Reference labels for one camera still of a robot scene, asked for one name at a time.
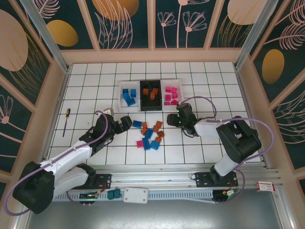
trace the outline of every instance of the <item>grid tile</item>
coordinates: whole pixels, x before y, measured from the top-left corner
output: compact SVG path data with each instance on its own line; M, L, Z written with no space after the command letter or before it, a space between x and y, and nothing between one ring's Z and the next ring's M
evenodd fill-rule
M103 63L76 64L72 68L61 115L53 134L50 156L59 154L78 141L99 116L95 110L112 107L114 120L120 121L129 115L132 120L147 121L152 128L156 121L163 121L165 137L157 151L144 151L136 147L143 138L140 129L132 127L128 132L116 135L109 146L87 160L89 165L137 165L137 164L184 164L215 163L225 150L219 138L202 136L189 138L180 128L169 126L167 115L174 112L149 111L120 113L118 98L119 82L122 80L144 80L172 78L180 79L184 98L201 95L210 98L217 107L217 119L232 116L247 117L232 63L178 62L178 63ZM188 101L198 118L213 116L211 104L203 99ZM62 129L66 110L71 109L65 137ZM251 163L259 162L255 158Z

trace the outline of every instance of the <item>purple cable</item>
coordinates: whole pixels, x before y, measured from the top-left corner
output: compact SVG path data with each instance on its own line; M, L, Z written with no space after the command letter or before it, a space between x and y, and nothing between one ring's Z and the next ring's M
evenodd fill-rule
M242 165L245 161L248 161L248 160L251 160L253 158L256 158L256 157L259 157L259 156L262 156L264 154L266 154L274 145L275 143L275 135L272 131L272 129L264 122L262 122L261 120L258 120L258 119L255 119L255 118L229 118L229 119L224 119L224 120L206 120L208 123L220 123L220 122L230 122L230 121L242 121L242 120L246 120L246 121L253 121L253 122L257 122L257 123L260 123L262 125L264 125L270 132L270 135L271 135L271 143L270 145L268 146L267 149L265 149L263 152L257 154L257 155L254 155L254 156L251 156L251 157L248 157L246 158L245 160L243 160L240 164L238 164L234 169L237 169L240 165Z
M23 211L23 212L20 212L20 213L13 213L13 212L11 212L11 211L8 209L8 200L9 200L9 196L10 196L10 194L13 192L13 190L14 190L21 182L23 182L23 181L26 180L27 178L33 176L34 174L38 173L39 171L42 171L43 169L49 167L50 165L54 164L55 162L59 161L60 159L62 159L63 157L67 156L69 153L73 152L74 150L79 149L79 148L82 148L82 147L84 147L84 146L88 146L88 145L90 145L90 144L92 144L92 143L94 143L94 142L97 142L97 141L100 140L102 137L104 137L104 135L106 134L107 129L108 129L108 120L107 120L107 116L104 114L104 112L102 112L102 111L96 111L94 114L98 115L98 113L101 113L101 114L104 116L105 120L106 120L106 127L105 127L105 130L104 130L104 132L102 133L102 135L99 136L97 139L91 141L91 142L88 142L88 143L82 144L82 145L80 145L80 146L77 146L75 149L73 149L73 148L70 149L69 151L67 151L66 153L64 153L63 155L61 155L60 157L58 157L57 159L51 161L51 163L46 164L46 165L44 165L43 167L40 167L39 169L36 169L36 170L34 170L33 172L31 172L31 173L29 173L28 175L26 175L26 176L24 176L23 178L21 178L16 184L13 185L13 187L10 188L10 190L8 191L8 193L6 194L6 196L5 196L5 198L4 198L4 205L3 205L3 208L4 208L4 211L5 211L8 215L10 215L10 216L21 216L21 215L23 215L23 214L25 214L25 213L27 213L27 212L30 211L29 209L27 209L27 210L25 210L25 211Z
M236 171L239 172L239 173L242 175L242 177L243 177L243 186L242 186L242 189L239 191L239 193L237 194L236 197L234 197L233 199L227 200L226 202L223 202L223 203L227 203L227 202L230 202L230 201L232 201L232 200L235 200L235 199L238 198L238 197L242 194L242 192L244 191L244 185L245 185L245 182L246 182L246 180L245 180L245 178L244 178L244 174L243 174L243 172L240 171L239 169L236 169Z
M217 110L216 110L215 104L213 104L213 102L212 102L210 99L208 99L208 98L206 98L206 97L204 97L204 96L193 96L193 97L191 97L191 98L188 98L188 99L186 99L186 100L183 100L183 101L181 102L181 104L183 104L183 103L185 103L186 101L189 101L189 100L191 100L191 99L205 99L205 100L207 100L210 104L212 104L214 116L213 116L213 117L206 117L206 118L215 118L215 117L216 117L216 115L217 115Z

